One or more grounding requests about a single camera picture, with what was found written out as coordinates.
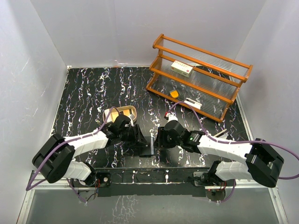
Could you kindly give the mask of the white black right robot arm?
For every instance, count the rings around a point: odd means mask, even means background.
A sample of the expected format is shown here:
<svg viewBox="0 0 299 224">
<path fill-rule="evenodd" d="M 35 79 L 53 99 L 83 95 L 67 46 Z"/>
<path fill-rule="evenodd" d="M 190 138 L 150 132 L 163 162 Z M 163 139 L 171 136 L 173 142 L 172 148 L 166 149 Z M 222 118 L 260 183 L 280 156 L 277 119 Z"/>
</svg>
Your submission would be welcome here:
<svg viewBox="0 0 299 224">
<path fill-rule="evenodd" d="M 265 141 L 240 143 L 219 138 L 212 140 L 202 131 L 188 131 L 176 120 L 158 129 L 154 146 L 158 149 L 178 146 L 190 153 L 211 154 L 230 160 L 214 161 L 208 172 L 195 179 L 203 185 L 246 179 L 273 188 L 284 163 L 282 156 Z"/>
</svg>

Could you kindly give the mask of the stack of credit cards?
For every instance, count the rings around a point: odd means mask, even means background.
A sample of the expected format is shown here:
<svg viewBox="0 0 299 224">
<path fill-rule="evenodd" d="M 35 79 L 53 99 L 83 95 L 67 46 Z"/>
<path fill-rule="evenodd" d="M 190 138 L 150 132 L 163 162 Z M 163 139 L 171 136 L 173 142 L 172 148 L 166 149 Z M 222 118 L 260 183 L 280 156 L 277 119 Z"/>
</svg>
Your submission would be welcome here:
<svg viewBox="0 0 299 224">
<path fill-rule="evenodd" d="M 113 119 L 111 117 L 111 113 L 109 113 L 110 110 L 109 109 L 106 109 L 103 113 L 103 120 L 105 120 L 107 123 L 109 122 L 113 122 Z"/>
</svg>

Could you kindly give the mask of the beige oval plastic tray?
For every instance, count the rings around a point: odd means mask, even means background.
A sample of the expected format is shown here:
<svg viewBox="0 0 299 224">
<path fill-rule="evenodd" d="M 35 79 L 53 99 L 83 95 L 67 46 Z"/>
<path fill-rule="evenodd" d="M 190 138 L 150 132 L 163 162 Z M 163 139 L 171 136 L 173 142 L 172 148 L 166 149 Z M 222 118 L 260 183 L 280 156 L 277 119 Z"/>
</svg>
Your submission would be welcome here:
<svg viewBox="0 0 299 224">
<path fill-rule="evenodd" d="M 134 123 L 137 120 L 137 111 L 136 111 L 135 107 L 133 107 L 131 105 L 117 107 L 116 109 L 112 109 L 111 117 L 113 119 L 113 122 L 116 120 L 116 118 L 119 116 L 119 114 L 123 114 L 123 115 L 131 118 Z"/>
</svg>

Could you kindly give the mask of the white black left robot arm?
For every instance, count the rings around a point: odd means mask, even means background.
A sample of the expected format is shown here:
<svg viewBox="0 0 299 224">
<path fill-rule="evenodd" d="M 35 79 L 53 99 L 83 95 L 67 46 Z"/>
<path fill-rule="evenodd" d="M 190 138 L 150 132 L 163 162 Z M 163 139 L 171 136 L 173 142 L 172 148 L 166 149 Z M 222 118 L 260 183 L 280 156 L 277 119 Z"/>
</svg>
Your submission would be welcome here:
<svg viewBox="0 0 299 224">
<path fill-rule="evenodd" d="M 74 158 L 95 149 L 104 149 L 119 141 L 138 151 L 150 146 L 139 125 L 134 124 L 130 117 L 119 115 L 114 122 L 103 124 L 91 133 L 74 137 L 63 137 L 60 134 L 50 136 L 33 157 L 32 164 L 48 183 L 68 178 L 92 186 L 97 179 L 96 170 L 87 162 L 75 161 Z"/>
</svg>

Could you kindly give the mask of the black blue card holder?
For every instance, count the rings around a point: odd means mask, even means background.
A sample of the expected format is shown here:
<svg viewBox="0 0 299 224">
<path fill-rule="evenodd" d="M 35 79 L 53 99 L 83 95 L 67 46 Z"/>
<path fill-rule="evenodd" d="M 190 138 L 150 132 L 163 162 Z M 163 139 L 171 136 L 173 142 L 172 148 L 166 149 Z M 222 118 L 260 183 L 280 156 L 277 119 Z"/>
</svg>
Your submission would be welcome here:
<svg viewBox="0 0 299 224">
<path fill-rule="evenodd" d="M 155 155 L 154 140 L 153 136 L 145 136 L 142 139 L 141 146 L 139 148 L 140 157 L 151 157 Z"/>
</svg>

